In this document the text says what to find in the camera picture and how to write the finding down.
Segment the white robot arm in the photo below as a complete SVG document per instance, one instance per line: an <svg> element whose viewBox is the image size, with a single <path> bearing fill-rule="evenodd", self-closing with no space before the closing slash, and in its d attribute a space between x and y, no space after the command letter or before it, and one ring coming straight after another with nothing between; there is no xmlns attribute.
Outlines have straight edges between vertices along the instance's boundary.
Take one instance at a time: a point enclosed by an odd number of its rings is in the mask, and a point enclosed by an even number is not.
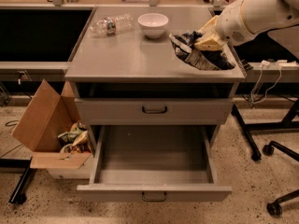
<svg viewBox="0 0 299 224"><path fill-rule="evenodd" d="M230 43L240 46L258 34L299 23L299 0L236 0L200 30L194 46L216 51Z"/></svg>

